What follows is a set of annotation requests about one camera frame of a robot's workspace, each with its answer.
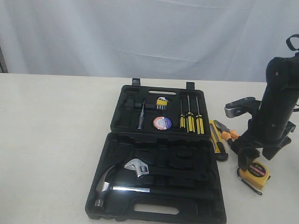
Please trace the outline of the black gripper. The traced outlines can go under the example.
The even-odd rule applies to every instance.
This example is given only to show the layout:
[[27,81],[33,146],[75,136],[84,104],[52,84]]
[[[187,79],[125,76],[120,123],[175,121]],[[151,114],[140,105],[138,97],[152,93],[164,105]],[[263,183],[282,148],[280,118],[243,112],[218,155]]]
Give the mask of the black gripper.
[[296,102],[290,100],[262,100],[255,114],[248,121],[248,129],[238,138],[238,166],[246,171],[259,157],[271,160],[283,147],[291,143],[288,137],[296,125],[290,121]]

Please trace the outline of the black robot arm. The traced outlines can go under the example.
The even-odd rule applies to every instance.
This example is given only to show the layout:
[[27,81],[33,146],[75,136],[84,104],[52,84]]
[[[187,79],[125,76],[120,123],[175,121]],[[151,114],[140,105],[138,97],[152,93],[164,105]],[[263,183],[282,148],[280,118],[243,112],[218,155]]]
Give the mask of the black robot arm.
[[290,144],[288,135],[296,127],[290,117],[299,99],[299,57],[273,58],[266,68],[266,82],[261,101],[241,105],[252,116],[247,131],[238,140],[238,166],[242,170],[260,156],[258,148],[271,160]]

